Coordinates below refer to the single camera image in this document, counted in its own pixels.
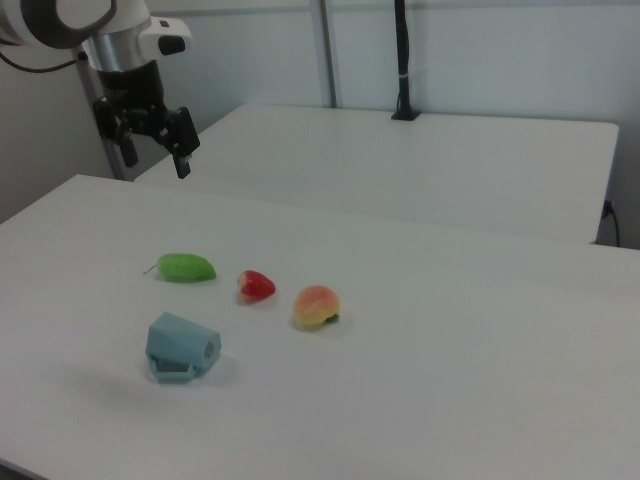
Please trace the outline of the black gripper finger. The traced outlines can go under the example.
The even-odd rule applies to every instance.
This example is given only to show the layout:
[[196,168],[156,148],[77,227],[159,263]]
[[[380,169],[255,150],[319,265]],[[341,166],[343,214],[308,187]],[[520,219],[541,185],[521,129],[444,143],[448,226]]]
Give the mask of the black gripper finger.
[[112,106],[105,97],[94,101],[93,113],[100,137],[119,147],[126,167],[136,165],[139,159],[126,115]]
[[159,144],[171,154],[177,177],[185,179],[191,173],[191,156],[200,147],[197,131],[186,107],[165,113]]

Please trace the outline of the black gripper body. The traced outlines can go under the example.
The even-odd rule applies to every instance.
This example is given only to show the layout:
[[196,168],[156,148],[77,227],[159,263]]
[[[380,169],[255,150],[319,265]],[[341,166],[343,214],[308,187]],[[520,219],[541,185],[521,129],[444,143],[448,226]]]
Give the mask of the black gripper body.
[[133,133],[157,137],[165,129],[167,107],[158,64],[123,72],[98,72],[104,96],[96,101],[100,135],[115,138],[117,121],[127,121]]

